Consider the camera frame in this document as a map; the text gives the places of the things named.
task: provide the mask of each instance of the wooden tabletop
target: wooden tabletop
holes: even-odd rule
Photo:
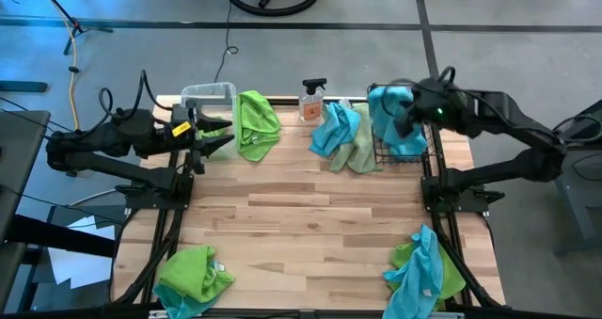
[[[175,104],[179,96],[160,96]],[[421,164],[385,166],[382,172],[329,171],[309,151],[314,122],[296,106],[275,106],[280,141],[260,163],[240,157],[234,141],[205,161],[195,177],[178,249],[211,245],[236,281],[216,308],[382,310],[391,291],[382,273],[392,249],[431,225],[420,194]],[[203,110],[231,120],[223,108]],[[168,120],[155,108],[155,117]],[[467,140],[442,132],[448,167],[472,167]],[[165,167],[168,155],[142,161]],[[151,252],[156,210],[141,210],[125,229],[115,264],[113,298],[134,281]],[[483,220],[459,214],[467,265],[504,303],[491,239]]]

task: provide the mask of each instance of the black wire basket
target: black wire basket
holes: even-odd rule
[[[372,84],[367,88],[367,94],[370,94],[374,88],[378,87],[399,87],[406,86],[410,88],[409,85],[382,85],[382,84]],[[426,140],[426,149],[421,154],[407,154],[407,155],[398,155],[392,154],[390,152],[389,145],[387,145],[383,139],[374,135],[372,130],[372,143],[374,145],[374,159],[376,164],[389,164],[389,165],[399,165],[399,164],[416,164],[421,163],[424,159],[428,159],[428,157],[436,156],[436,149],[433,142],[433,136],[430,132],[429,127],[425,127],[421,125],[420,131],[422,132],[422,136]]]

